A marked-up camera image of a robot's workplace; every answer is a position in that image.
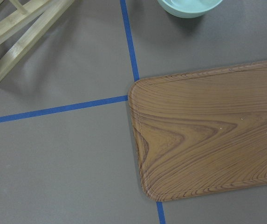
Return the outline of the green bowl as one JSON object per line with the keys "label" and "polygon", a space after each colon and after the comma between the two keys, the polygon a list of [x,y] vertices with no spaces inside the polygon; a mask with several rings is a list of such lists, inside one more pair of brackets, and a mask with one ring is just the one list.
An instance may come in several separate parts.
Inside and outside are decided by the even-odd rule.
{"label": "green bowl", "polygon": [[159,5],[179,18],[197,18],[213,10],[222,0],[158,0]]}

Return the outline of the wooden tray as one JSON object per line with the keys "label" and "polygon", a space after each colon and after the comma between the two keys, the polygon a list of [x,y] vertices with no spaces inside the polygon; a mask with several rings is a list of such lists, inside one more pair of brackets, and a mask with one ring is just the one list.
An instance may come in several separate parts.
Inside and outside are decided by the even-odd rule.
{"label": "wooden tray", "polygon": [[128,102],[150,199],[267,184],[267,61],[144,78]]}

